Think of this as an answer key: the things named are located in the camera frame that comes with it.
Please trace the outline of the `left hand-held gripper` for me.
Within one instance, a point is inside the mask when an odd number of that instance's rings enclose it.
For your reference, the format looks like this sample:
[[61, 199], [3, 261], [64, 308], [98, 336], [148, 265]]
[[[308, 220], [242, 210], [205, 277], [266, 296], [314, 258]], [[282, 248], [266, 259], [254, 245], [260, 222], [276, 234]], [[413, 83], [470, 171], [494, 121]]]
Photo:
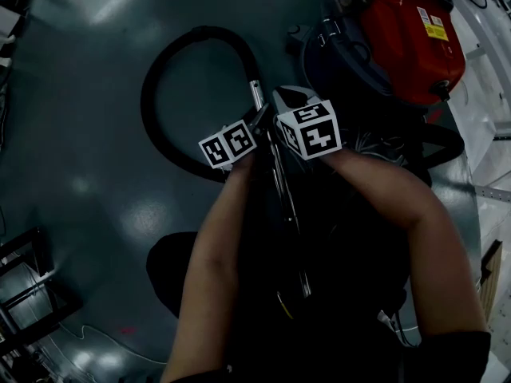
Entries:
[[257, 148], [252, 134], [259, 135], [261, 126], [267, 124], [267, 114], [271, 105], [266, 103], [261, 109], [251, 107], [244, 120], [227, 126], [218, 133], [199, 142], [199, 147], [212, 168], [232, 165]]

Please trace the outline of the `metal vacuum wand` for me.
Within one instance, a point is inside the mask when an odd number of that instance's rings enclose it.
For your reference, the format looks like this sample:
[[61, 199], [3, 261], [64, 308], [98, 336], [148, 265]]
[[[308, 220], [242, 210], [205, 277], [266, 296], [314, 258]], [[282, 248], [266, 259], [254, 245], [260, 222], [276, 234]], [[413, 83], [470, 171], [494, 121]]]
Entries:
[[257, 172], [264, 176], [265, 188], [271, 196], [271, 202], [264, 208], [270, 229], [263, 238], [271, 244], [275, 256], [278, 292], [289, 302], [300, 302], [311, 295], [311, 286], [303, 261], [303, 237], [285, 172], [283, 150], [287, 146], [277, 127], [275, 105], [265, 101], [259, 80], [249, 81], [249, 87], [257, 110], [266, 103], [271, 105], [267, 124], [261, 126], [259, 135], [252, 134], [257, 144]]

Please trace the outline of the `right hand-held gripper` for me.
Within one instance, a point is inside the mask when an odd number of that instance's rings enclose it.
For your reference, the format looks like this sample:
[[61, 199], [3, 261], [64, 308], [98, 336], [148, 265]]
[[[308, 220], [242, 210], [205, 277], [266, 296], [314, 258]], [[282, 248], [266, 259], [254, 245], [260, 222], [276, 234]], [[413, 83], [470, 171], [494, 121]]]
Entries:
[[[320, 102], [314, 90], [297, 85], [278, 86], [272, 97], [285, 143], [302, 160], [342, 148], [337, 117], [329, 100]], [[292, 106], [305, 107], [292, 110]]]

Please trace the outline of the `white table with black legs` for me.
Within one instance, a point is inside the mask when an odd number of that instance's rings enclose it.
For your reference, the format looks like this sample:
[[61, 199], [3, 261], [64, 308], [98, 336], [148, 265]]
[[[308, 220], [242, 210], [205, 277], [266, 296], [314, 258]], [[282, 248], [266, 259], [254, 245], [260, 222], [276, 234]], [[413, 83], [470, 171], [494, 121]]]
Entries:
[[[53, 263], [46, 237], [39, 227], [33, 227], [0, 246], [0, 279], [16, 267], [24, 265], [38, 274], [40, 280], [15, 296], [0, 301], [0, 328], [7, 327], [7, 335], [0, 342], [0, 356], [31, 345], [51, 334], [61, 321], [83, 306], [83, 301], [75, 293], [50, 276]], [[10, 311], [39, 291], [47, 293], [50, 312], [22, 328]]]

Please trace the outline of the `person's right forearm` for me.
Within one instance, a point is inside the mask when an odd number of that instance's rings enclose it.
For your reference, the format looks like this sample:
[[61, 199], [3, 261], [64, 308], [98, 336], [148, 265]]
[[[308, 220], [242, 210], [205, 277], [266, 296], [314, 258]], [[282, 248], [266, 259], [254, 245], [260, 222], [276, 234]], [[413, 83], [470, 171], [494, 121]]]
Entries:
[[322, 160], [384, 219], [406, 233], [421, 335], [485, 332], [485, 316], [465, 248], [449, 212], [432, 190], [404, 168], [348, 149]]

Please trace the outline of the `person's left forearm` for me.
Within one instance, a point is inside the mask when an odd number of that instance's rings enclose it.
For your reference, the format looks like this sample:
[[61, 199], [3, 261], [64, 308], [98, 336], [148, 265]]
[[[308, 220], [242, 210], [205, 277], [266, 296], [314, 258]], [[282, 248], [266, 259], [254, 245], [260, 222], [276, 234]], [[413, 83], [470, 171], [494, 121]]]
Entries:
[[255, 153], [236, 162], [194, 242], [176, 336], [160, 383], [218, 370], [239, 289], [238, 253]]

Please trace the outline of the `person's black clothing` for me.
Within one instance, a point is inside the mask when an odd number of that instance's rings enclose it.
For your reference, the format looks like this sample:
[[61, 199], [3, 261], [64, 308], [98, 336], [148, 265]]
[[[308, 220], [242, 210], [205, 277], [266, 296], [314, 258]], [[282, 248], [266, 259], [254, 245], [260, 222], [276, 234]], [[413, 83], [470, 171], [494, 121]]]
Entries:
[[[248, 251], [240, 239], [239, 289], [224, 365], [172, 383], [480, 383], [490, 333], [421, 335], [408, 239], [383, 220], [398, 239], [368, 228], [343, 236], [337, 255], [321, 262], [326, 285], [304, 321], [270, 314], [259, 291], [262, 271], [240, 263], [240, 253]], [[156, 296], [178, 321], [197, 235], [163, 237], [146, 262]]]

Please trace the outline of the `red vacuum cleaner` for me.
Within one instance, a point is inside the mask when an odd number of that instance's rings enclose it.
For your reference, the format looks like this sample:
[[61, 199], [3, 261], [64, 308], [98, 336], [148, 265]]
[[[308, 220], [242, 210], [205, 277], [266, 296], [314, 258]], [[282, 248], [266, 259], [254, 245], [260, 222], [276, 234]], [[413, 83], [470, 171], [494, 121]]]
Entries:
[[465, 72], [453, 0], [323, 0], [317, 22], [292, 26], [287, 50], [303, 79], [335, 101], [427, 109]]

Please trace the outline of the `white perforated steel beam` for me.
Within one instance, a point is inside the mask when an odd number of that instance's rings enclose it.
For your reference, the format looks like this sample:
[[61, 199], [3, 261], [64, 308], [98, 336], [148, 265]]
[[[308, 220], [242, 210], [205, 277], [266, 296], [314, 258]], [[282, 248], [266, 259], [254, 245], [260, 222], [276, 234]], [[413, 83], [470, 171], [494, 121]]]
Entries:
[[475, 185], [474, 190], [476, 195], [480, 197], [496, 200], [502, 203], [511, 203], [511, 191], [479, 185]]

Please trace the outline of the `wooden slatted board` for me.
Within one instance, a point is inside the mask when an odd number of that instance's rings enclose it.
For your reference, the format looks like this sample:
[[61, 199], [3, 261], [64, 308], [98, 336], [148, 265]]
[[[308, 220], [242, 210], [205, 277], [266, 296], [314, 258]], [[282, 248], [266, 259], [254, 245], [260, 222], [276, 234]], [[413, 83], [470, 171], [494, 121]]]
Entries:
[[479, 296], [486, 322], [489, 322], [501, 269], [502, 241], [495, 239], [481, 260]]

